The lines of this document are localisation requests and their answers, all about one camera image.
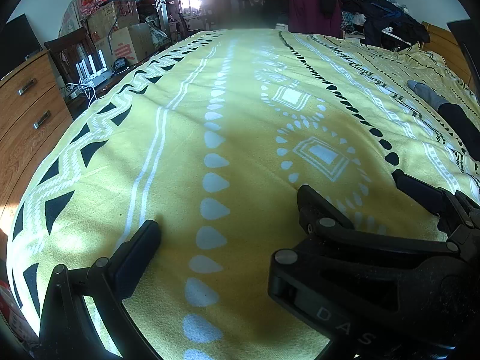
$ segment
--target black pants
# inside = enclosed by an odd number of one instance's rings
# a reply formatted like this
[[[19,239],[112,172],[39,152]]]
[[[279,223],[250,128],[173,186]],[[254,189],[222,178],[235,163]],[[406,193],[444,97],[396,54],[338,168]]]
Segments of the black pants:
[[[469,151],[470,157],[475,161],[480,161],[480,131],[465,115],[462,107],[457,104],[442,104],[438,108],[438,113],[457,133]]]

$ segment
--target metal handle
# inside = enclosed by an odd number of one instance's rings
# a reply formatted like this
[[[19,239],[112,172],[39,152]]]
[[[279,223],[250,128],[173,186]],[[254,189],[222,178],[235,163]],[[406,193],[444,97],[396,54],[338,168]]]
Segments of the metal handle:
[[[33,87],[37,83],[37,79],[31,79],[30,81],[27,82],[24,86],[22,86],[18,90],[18,94],[21,96],[23,95],[26,91],[28,91],[31,87]]]
[[[50,111],[45,112],[45,114],[42,115],[42,117],[37,121],[37,123],[33,123],[33,128],[37,130],[45,120],[50,116]]]

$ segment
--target patterned blanket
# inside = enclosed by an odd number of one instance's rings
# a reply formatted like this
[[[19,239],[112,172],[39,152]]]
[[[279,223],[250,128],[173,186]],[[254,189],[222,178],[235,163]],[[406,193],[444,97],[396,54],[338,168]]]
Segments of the patterned blanket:
[[[271,254],[304,238],[302,184],[357,230],[417,239],[443,234],[395,169],[480,202],[477,163],[410,79],[480,127],[473,93],[418,46],[238,30],[154,56],[74,121],[30,182],[7,248],[28,322],[39,331],[55,265],[90,266],[153,219],[162,245],[124,305],[162,357],[315,358],[327,340],[266,292]]]

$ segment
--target cardboard box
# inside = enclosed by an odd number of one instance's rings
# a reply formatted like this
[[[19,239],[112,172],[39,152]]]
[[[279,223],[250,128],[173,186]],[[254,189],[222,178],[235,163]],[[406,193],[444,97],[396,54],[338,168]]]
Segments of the cardboard box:
[[[140,23],[135,0],[112,1],[101,7],[88,19],[88,30],[93,42],[105,38],[110,31]]]
[[[102,50],[108,68],[120,57],[125,57],[130,65],[134,65],[155,52],[147,23],[122,28],[96,42],[95,47]]]

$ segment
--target wooden headboard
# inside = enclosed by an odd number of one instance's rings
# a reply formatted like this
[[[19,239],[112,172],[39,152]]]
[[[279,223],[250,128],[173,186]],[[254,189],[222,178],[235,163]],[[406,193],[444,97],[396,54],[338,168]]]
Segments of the wooden headboard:
[[[424,43],[422,50],[435,51],[440,54],[450,70],[457,74],[473,91],[473,78],[469,65],[452,33],[425,21],[422,24],[430,34],[430,43]]]

